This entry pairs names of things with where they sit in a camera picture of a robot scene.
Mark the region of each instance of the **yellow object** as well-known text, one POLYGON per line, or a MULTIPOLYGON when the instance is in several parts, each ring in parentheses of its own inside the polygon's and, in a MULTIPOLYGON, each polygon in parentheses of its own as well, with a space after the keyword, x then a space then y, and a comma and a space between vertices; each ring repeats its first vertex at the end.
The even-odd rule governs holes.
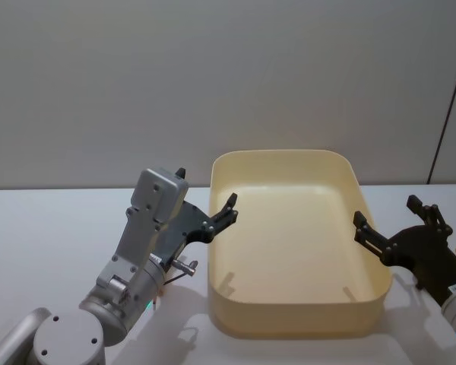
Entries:
POLYGON ((368 333, 391 275, 353 238, 374 226, 350 163, 317 150, 238 151, 213 165, 210 211, 238 194, 236 224, 209 245, 214 323, 245 338, 368 333))

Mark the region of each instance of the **white table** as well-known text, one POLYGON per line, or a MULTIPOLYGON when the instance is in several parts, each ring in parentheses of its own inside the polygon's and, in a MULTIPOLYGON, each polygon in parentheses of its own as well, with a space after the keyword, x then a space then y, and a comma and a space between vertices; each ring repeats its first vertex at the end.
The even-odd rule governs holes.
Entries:
MULTIPOLYGON (((0 338, 38 306, 75 308, 92 288, 125 226, 131 189, 0 191, 0 338)), ((416 194, 437 203, 453 227, 456 186, 365 186, 375 224, 387 236, 418 224, 405 204, 416 194)), ((207 211, 208 188, 187 200, 207 211)), ((166 290, 121 343, 106 351, 111 365, 180 364, 456 364, 456 337, 412 275, 394 269, 386 312, 374 334, 332 341, 248 341, 219 332, 207 315, 207 247, 191 244, 198 273, 166 290)))

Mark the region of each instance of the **black gripper bracket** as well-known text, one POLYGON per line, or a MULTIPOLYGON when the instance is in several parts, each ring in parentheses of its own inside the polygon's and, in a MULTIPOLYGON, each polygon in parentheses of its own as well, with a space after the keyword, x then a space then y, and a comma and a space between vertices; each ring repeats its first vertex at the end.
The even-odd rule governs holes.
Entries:
POLYGON ((426 289, 442 305, 451 295, 449 287, 456 284, 456 255, 448 248, 449 227, 437 205, 423 205, 409 196, 407 207, 423 220, 424 225, 400 231, 391 238, 370 227, 362 212, 356 211, 353 224, 355 241, 380 258, 385 266, 401 266, 417 279, 416 287, 426 289))
MULTIPOLYGON (((176 172, 185 177, 185 170, 176 172)), ((152 254, 160 260, 165 272, 171 268, 183 249, 192 242, 210 243, 214 237, 236 222, 238 211, 234 210, 237 195, 233 193, 223 208, 213 217, 207 216, 201 209, 184 201, 178 215, 169 223, 157 239, 152 254)))

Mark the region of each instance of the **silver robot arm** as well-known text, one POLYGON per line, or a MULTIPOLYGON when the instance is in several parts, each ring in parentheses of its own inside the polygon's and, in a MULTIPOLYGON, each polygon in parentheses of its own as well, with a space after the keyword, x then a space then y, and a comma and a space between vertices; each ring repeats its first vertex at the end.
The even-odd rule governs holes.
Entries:
POLYGON ((238 212, 235 194, 213 217, 184 202, 184 177, 184 169, 141 173, 120 243, 93 289, 77 309, 51 314, 39 308, 24 318, 0 342, 0 365, 104 365, 104 348, 125 338, 169 269, 195 273, 197 262, 177 260, 181 251, 190 242, 211 242, 238 212))

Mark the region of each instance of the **cream plastic tray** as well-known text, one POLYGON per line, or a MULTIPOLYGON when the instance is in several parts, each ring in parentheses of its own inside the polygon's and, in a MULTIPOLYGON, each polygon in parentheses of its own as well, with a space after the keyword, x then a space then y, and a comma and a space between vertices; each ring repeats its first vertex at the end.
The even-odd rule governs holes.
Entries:
POLYGON ((350 163, 330 151, 238 151, 218 158, 210 210, 238 194, 238 221, 209 245, 213 322, 245 338, 368 333, 391 284, 353 241, 353 213, 374 226, 350 163))

